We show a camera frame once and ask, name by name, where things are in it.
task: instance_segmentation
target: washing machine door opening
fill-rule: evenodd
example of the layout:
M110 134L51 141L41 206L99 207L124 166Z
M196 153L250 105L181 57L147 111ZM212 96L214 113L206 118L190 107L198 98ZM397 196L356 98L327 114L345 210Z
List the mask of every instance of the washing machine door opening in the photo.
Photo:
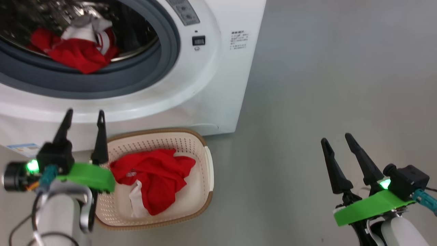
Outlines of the washing machine door opening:
M60 36L84 14L111 20L120 54L93 74L59 64L29 49L43 27ZM127 95L163 78L175 64L179 33L155 0L0 0L0 83L56 98Z

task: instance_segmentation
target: green bracket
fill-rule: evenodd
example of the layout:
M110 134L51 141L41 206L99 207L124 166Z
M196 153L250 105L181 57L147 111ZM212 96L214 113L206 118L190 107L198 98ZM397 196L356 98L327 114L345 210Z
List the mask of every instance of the green bracket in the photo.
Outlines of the green bracket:
M114 192L115 190L112 172L88 163L74 163L68 175L58 175L56 179L68 180L101 192Z
M382 190L366 199L355 202L334 213L338 226L349 225L354 222L383 214L392 209L414 203L403 201L389 190Z

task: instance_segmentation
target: gray floor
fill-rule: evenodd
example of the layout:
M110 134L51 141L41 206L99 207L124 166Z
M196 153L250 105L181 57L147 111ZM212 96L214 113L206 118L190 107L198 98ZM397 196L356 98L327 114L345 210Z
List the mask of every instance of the gray floor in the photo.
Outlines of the gray floor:
M238 129L207 138L216 179L208 210L148 231L97 227L93 245L357 245L333 219L341 196L331 192L320 139L354 192L362 174L345 132L381 169L413 164L437 187L436 10L433 0L268 0ZM0 189L1 246L32 199ZM405 217L437 244L431 212L414 205ZM27 226L16 245L30 236Z

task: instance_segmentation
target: green led light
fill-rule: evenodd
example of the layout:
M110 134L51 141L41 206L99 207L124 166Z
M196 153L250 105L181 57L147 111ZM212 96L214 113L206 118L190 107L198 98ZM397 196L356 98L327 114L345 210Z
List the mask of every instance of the green led light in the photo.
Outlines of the green led light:
M384 189L388 189L390 182L391 182L390 179L386 179L384 181L381 181L381 183L379 183L379 185Z
M29 171L29 173L34 174L39 172L39 166L37 160L31 160L27 165L26 169Z

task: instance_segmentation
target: beige plastic basket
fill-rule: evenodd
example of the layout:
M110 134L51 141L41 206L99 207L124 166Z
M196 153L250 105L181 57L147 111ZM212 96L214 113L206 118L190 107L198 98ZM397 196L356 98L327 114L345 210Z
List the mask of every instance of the beige plastic basket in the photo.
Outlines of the beige plastic basket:
M199 216L206 210L214 189L211 153L198 133L187 129L160 129L124 134L108 139L109 163L140 151L175 148L175 155L196 160L187 185L176 193L176 201L164 212L145 218L132 217L129 193L133 186L116 184L114 193L98 196L96 216L103 227L113 230L136 230L171 225ZM109 163L102 165L109 168Z

